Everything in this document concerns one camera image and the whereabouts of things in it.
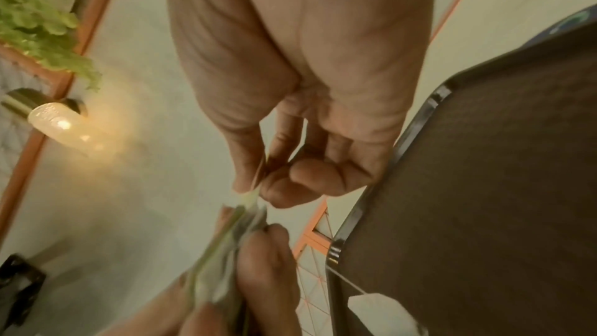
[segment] orange metal frame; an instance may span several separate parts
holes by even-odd
[[[441,21],[439,22],[438,27],[433,32],[430,42],[435,38],[435,36],[440,31],[440,29],[446,23],[446,20],[452,14],[452,12],[454,11],[454,8],[456,8],[456,6],[458,5],[459,2],[460,2],[460,0],[454,0],[452,2],[450,7],[448,8],[447,12],[443,15]],[[331,240],[329,240],[325,236],[319,234],[319,232],[315,231],[315,227],[317,226],[317,223],[319,223],[319,221],[321,220],[321,218],[323,217],[323,215],[325,214],[325,212],[327,210],[328,210],[328,204],[327,204],[326,200],[324,199],[321,202],[321,204],[319,205],[319,207],[317,208],[317,210],[315,210],[315,213],[309,220],[307,227],[305,227],[305,230],[303,231],[302,235],[300,236],[300,238],[298,239],[298,241],[296,242],[295,246],[292,249],[292,253],[294,254],[295,259],[299,258],[299,255],[301,254],[303,249],[305,249],[306,246],[311,246],[311,248],[314,248],[317,251],[319,251],[325,255],[328,254],[328,250],[330,249],[330,245],[331,245]]]
[[[75,47],[77,53],[85,53],[108,2],[109,0],[90,0],[85,14],[81,18],[81,24],[76,31],[79,41]],[[63,98],[73,83],[74,75],[72,73],[48,71],[15,50],[0,46],[0,55],[18,64],[30,74],[46,80],[51,87],[50,96],[53,98]],[[45,136],[42,133],[32,131],[12,172],[11,179],[2,194],[2,199],[0,199],[0,247],[21,204],[44,141]]]

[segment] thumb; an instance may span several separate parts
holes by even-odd
[[[259,183],[264,173],[259,172],[265,156],[261,128],[257,124],[240,130],[226,130],[223,134],[236,172],[233,189],[246,193],[253,189],[251,186],[254,182]]]
[[[213,304],[205,304],[187,317],[179,336],[229,336],[229,333],[224,315]]]

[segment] black object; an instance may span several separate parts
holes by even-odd
[[[18,254],[10,255],[0,266],[0,322],[4,322],[0,334],[25,322],[45,278],[45,273]]]
[[[597,335],[597,23],[442,84],[326,264],[432,336]],[[327,276],[335,335],[370,335]]]

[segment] lamp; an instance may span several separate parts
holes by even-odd
[[[80,102],[54,100],[31,88],[18,88],[2,97],[2,106],[26,119],[35,129],[55,141],[91,156],[106,149],[110,140],[84,116]]]

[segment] skin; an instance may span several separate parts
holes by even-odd
[[[222,209],[216,232],[230,213]],[[190,308],[186,278],[182,274],[130,319],[98,336],[232,336],[215,306]],[[284,227],[269,225],[251,234],[238,254],[236,280],[263,336],[302,334],[295,313],[300,300],[296,262]]]
[[[433,0],[168,1],[182,67],[228,143],[235,190],[262,174],[262,197],[285,208],[381,177],[412,104]],[[274,109],[260,173],[259,122]]]

